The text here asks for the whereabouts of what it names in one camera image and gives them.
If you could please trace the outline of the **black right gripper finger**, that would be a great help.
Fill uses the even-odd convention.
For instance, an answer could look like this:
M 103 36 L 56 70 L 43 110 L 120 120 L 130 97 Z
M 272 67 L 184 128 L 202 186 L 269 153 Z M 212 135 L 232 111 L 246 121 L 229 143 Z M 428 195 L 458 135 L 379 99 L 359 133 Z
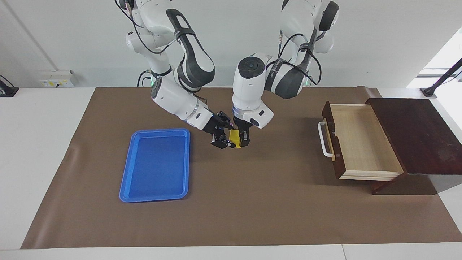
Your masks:
M 236 147 L 236 144 L 227 139 L 226 134 L 213 134 L 211 145 L 218 147 L 220 149 Z
M 216 116 L 218 117 L 218 125 L 220 127 L 235 130 L 232 120 L 223 111 L 219 111 Z

